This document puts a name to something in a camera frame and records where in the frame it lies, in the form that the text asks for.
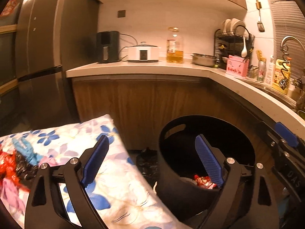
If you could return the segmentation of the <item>pink utensil basket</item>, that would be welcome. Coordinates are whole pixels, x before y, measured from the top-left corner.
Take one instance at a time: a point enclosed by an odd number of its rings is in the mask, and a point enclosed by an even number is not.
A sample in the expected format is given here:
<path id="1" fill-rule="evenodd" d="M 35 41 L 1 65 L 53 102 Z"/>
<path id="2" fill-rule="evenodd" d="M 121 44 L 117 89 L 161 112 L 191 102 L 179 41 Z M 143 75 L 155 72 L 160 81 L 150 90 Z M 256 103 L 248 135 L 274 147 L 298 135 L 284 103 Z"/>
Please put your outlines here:
<path id="1" fill-rule="evenodd" d="M 226 64 L 226 73 L 235 77 L 246 77 L 248 74 L 249 59 L 229 55 Z"/>

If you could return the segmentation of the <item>yellow detergent bottle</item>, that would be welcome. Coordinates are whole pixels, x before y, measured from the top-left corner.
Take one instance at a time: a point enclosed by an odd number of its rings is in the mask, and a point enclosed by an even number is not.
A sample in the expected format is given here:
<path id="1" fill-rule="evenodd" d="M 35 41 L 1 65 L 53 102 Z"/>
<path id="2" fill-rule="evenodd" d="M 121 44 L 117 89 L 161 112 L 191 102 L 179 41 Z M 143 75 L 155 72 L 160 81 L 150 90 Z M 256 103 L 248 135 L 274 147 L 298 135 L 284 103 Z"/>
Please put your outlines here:
<path id="1" fill-rule="evenodd" d="M 290 83 L 291 65 L 290 62 L 277 59 L 275 62 L 274 81 L 272 88 L 285 95 L 288 94 L 288 86 Z"/>

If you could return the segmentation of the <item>wall socket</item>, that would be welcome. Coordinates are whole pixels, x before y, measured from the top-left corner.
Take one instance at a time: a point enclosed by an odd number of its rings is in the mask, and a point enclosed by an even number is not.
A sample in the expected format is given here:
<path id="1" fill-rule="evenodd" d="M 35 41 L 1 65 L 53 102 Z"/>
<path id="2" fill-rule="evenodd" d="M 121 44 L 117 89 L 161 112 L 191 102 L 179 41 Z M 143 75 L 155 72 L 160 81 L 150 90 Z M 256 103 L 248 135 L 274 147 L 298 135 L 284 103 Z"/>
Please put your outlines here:
<path id="1" fill-rule="evenodd" d="M 124 18 L 126 16 L 126 10 L 119 10 L 117 12 L 117 17 L 118 18 Z"/>

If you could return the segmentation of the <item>floral blue white tablecloth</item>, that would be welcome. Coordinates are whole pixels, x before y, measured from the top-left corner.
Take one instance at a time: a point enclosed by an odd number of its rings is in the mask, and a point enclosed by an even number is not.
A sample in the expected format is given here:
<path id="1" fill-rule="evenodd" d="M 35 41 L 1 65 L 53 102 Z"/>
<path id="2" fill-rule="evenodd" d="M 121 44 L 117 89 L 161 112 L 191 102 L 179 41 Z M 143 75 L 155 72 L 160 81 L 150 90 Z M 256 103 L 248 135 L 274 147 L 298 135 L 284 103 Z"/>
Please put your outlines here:
<path id="1" fill-rule="evenodd" d="M 41 162 L 62 165 L 93 147 L 101 136 L 109 150 L 86 192 L 109 228 L 184 228 L 156 196 L 130 158 L 110 115 L 83 123 L 11 133 L 1 137 L 1 149 L 11 154 L 30 148 Z"/>

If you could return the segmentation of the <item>wooden glass door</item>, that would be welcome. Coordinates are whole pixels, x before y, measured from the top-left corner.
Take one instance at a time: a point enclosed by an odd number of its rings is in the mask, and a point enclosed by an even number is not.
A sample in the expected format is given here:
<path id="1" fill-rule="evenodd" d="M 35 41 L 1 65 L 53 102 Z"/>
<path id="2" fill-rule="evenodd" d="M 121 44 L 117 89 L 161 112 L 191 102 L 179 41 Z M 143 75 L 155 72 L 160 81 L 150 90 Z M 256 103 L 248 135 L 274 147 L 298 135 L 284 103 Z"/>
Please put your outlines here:
<path id="1" fill-rule="evenodd" d="M 1 26 L 18 23 L 23 0 L 9 0 L 1 13 Z M 15 32 L 1 34 L 1 86 L 16 78 Z"/>

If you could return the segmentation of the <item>wooden lower cabinet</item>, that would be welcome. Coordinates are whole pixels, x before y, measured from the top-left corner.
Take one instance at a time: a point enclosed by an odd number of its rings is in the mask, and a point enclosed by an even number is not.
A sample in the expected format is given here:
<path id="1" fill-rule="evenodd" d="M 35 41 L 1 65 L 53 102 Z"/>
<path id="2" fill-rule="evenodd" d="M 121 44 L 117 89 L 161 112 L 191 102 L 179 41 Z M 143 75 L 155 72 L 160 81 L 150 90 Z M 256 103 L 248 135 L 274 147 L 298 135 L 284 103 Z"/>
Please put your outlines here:
<path id="1" fill-rule="evenodd" d="M 256 160 L 268 171 L 276 198 L 283 185 L 271 168 L 270 148 L 259 138 L 258 122 L 274 121 L 225 86 L 207 77 L 170 75 L 108 75 L 71 80 L 82 122 L 108 114 L 126 148 L 156 149 L 162 128 L 185 115 L 208 115 L 226 120 L 250 139 Z"/>

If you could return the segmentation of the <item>hanging metal spatula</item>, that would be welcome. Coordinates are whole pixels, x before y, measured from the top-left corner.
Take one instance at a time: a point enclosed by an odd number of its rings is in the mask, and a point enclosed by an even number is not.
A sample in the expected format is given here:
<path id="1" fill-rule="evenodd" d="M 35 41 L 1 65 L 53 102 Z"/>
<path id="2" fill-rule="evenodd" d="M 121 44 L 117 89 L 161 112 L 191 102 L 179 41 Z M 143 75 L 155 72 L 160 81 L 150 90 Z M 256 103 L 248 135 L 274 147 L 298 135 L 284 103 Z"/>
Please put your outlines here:
<path id="1" fill-rule="evenodd" d="M 258 31 L 260 33 L 263 33 L 265 32 L 265 28 L 264 28 L 264 25 L 262 23 L 262 17 L 261 17 L 261 2 L 259 0 L 256 0 L 256 9 L 258 10 L 258 22 L 257 22 L 257 26 L 258 26 Z"/>

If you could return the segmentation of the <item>black air fryer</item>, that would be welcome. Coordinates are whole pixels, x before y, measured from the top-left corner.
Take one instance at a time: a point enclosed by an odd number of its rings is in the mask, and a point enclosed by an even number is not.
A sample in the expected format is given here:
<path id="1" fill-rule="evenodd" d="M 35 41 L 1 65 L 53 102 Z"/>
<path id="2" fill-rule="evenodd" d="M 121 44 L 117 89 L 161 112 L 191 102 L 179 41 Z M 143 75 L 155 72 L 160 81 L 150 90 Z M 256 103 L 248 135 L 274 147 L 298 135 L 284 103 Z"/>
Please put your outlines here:
<path id="1" fill-rule="evenodd" d="M 118 31 L 101 31 L 96 35 L 98 63 L 107 64 L 119 61 Z"/>

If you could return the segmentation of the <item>stainless steel bowl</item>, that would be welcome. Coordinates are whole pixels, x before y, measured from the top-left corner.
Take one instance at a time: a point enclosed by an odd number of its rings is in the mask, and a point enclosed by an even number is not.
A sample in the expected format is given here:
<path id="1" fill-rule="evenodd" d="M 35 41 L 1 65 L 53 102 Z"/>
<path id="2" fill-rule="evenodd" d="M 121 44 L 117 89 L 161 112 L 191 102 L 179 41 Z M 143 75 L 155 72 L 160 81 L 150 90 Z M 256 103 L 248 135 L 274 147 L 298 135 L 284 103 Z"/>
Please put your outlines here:
<path id="1" fill-rule="evenodd" d="M 191 56 L 193 64 L 204 67 L 214 67 L 217 60 L 215 56 L 208 54 L 193 53 Z"/>

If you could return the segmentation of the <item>window blinds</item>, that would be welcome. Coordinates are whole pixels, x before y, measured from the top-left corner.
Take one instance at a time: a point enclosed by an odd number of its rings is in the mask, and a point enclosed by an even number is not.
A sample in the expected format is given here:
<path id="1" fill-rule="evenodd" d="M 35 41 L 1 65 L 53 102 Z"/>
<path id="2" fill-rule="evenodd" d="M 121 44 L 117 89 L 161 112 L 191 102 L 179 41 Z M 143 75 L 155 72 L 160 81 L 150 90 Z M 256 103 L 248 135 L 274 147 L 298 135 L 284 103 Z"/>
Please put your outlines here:
<path id="1" fill-rule="evenodd" d="M 280 44 L 285 36 L 294 36 L 304 44 L 304 15 L 294 0 L 269 0 L 274 24 L 275 56 L 282 58 Z M 286 42 L 291 60 L 291 77 L 297 79 L 303 74 L 304 51 L 294 40 Z"/>

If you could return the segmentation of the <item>black plastic bag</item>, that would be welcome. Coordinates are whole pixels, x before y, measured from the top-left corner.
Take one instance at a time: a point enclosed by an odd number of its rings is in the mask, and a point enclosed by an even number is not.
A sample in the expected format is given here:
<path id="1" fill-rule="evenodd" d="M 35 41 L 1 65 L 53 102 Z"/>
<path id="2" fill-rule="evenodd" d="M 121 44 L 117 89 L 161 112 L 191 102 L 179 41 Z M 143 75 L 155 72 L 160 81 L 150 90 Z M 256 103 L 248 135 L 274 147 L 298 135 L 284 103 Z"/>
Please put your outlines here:
<path id="1" fill-rule="evenodd" d="M 157 151 L 149 148 L 142 150 L 136 157 L 136 166 L 153 187 L 159 178 Z"/>

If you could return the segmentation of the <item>red plastic bag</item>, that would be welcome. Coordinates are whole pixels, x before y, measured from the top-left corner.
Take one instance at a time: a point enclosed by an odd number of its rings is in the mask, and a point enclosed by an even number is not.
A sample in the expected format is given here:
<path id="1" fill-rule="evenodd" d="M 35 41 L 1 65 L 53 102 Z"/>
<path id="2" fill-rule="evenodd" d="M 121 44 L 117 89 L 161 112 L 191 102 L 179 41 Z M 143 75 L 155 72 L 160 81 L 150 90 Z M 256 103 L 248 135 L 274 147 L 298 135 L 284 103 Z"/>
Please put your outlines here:
<path id="1" fill-rule="evenodd" d="M 16 158 L 15 152 L 13 154 L 8 154 L 1 150 L 1 179 L 8 178 L 11 180 L 15 186 L 21 188 L 23 191 L 29 192 L 30 190 L 20 183 L 20 180 L 16 172 Z"/>

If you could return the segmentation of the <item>red white snack wrapper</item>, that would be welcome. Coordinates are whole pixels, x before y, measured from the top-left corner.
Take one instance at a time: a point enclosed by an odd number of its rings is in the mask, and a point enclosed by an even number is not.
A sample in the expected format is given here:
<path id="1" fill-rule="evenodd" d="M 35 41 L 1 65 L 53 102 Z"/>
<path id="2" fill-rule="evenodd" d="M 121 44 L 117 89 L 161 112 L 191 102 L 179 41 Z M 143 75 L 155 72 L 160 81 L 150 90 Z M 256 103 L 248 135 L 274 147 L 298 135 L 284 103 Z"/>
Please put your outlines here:
<path id="1" fill-rule="evenodd" d="M 214 184 L 209 176 L 198 176 L 194 175 L 194 181 L 196 182 L 197 186 L 203 189 L 216 189 L 218 186 Z"/>

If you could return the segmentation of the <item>white slow cooker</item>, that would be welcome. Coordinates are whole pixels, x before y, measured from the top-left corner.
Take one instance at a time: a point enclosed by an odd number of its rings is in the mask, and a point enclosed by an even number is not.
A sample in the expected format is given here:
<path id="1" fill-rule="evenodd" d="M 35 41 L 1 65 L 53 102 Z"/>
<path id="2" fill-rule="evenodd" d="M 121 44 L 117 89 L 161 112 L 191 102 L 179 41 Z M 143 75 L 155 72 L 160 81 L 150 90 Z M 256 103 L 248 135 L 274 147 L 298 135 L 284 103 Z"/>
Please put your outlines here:
<path id="1" fill-rule="evenodd" d="M 128 48 L 129 63 L 157 63 L 159 61 L 159 47 L 146 42 Z"/>

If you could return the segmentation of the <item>cooking oil bottle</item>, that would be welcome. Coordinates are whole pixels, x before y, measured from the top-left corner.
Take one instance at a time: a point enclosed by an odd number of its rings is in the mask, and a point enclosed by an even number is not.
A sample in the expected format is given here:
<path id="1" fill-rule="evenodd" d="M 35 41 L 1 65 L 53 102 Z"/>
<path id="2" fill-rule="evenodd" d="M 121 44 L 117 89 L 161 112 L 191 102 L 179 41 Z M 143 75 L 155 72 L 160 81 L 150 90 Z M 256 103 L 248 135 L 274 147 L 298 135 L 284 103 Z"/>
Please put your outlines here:
<path id="1" fill-rule="evenodd" d="M 166 41 L 166 61 L 168 63 L 182 64 L 184 62 L 184 41 L 177 27 L 168 28 Z"/>

